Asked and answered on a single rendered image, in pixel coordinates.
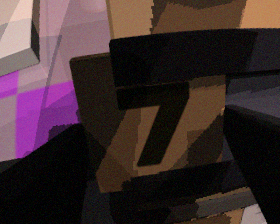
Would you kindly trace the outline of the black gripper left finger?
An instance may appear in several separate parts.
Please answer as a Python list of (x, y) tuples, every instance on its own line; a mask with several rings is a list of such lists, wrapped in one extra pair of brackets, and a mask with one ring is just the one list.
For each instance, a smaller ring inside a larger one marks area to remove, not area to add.
[(80, 224), (88, 152), (73, 124), (0, 173), (0, 224)]

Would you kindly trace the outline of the grey paper ticket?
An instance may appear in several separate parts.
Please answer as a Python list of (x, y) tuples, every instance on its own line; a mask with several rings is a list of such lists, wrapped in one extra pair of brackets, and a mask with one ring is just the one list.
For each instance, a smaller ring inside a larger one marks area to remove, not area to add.
[(258, 204), (244, 206), (240, 224), (268, 224)]

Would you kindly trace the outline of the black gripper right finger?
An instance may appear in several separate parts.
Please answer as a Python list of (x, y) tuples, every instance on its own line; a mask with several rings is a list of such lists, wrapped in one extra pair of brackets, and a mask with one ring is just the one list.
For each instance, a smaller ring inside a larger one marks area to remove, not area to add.
[(268, 224), (280, 224), (280, 117), (225, 105), (224, 136)]

